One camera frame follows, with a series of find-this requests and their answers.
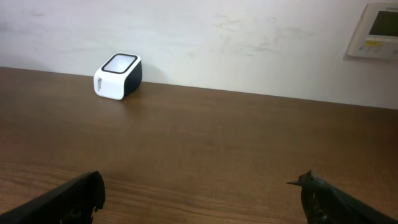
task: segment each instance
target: black side panel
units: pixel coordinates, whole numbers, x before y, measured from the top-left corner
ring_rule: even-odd
[[[124,81],[124,96],[127,96],[132,91],[136,90],[141,84],[142,80],[142,65],[141,62],[132,70],[132,72],[127,76]]]

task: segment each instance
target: wooden table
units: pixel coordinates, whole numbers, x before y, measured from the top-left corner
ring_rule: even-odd
[[[1,213],[99,170],[94,223],[306,223],[309,169],[398,219],[398,111],[0,68]]]

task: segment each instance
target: wall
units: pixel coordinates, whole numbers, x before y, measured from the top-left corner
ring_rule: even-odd
[[[397,62],[345,57],[368,2],[0,0],[0,66],[94,75],[129,52],[147,82],[398,109]]]

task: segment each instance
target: thermostat screen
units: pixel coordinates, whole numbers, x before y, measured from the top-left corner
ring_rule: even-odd
[[[398,37],[398,12],[380,11],[369,34]]]
[[[107,72],[124,73],[135,60],[136,58],[134,56],[117,54],[105,65],[103,70]]]

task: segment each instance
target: dark display screen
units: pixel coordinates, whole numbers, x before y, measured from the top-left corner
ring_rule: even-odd
[[[398,12],[380,11],[369,34],[398,37]]]

